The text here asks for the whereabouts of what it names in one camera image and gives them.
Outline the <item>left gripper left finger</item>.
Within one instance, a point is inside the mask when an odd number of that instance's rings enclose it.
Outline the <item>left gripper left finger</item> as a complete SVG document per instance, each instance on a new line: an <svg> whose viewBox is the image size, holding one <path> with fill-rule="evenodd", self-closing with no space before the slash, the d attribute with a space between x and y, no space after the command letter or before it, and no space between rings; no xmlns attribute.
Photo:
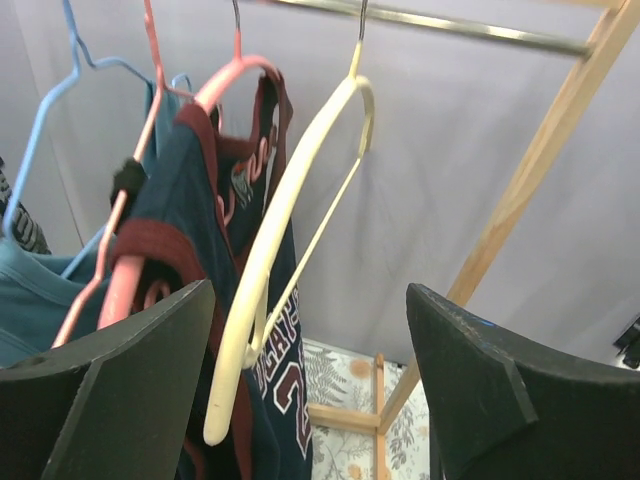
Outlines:
<svg viewBox="0 0 640 480"><path fill-rule="evenodd" d="M2 478L173 478L214 304L193 282L2 370Z"/></svg>

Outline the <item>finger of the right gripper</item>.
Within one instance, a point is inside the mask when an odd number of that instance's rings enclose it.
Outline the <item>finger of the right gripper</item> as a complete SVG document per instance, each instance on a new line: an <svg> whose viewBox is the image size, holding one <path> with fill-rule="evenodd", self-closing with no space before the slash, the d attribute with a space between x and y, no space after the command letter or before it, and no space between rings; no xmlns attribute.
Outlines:
<svg viewBox="0 0 640 480"><path fill-rule="evenodd" d="M113 175L110 205L114 206L121 191L127 195L125 208L130 210L146 183L148 176L143 165L133 157L124 160L121 168Z"/></svg>

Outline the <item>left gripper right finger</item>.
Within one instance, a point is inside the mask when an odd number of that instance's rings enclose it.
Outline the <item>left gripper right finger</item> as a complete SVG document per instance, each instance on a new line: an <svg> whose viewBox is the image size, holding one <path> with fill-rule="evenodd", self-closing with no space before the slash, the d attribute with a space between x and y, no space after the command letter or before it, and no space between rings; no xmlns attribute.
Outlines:
<svg viewBox="0 0 640 480"><path fill-rule="evenodd" d="M639 375L484 320L428 287L407 320L449 479L635 479Z"/></svg>

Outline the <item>navy basketball tank top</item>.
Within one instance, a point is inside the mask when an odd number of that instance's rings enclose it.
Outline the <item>navy basketball tank top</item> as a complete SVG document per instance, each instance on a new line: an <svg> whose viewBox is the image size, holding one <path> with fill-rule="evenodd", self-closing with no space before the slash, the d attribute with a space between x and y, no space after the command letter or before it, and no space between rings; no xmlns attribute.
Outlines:
<svg viewBox="0 0 640 480"><path fill-rule="evenodd" d="M221 134L202 107L176 115L151 177L141 188L112 252L145 264L134 303L156 280L178 289L212 283L216 303L178 467L181 479L308 479L313 447L296 267L286 232L268 284L282 311L256 364L243 371L230 430L216 446L203 438L214 362L231 302L264 210L286 166L293 114L282 79L262 77L246 139Z"/></svg>

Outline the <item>thick pink hanger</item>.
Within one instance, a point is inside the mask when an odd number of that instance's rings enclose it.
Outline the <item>thick pink hanger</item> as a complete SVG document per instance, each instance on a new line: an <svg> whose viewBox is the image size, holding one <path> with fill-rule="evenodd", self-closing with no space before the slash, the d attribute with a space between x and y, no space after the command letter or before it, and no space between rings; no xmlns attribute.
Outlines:
<svg viewBox="0 0 640 480"><path fill-rule="evenodd" d="M235 18L233 57L203 85L194 97L194 103L207 115L211 114L224 92L249 69L261 68L271 80L281 79L279 70L268 59L260 55L242 53L239 5L236 0L232 1L232 5ZM135 256L126 256L117 262L99 319L100 328L110 326L129 315L144 262L142 257Z"/></svg>

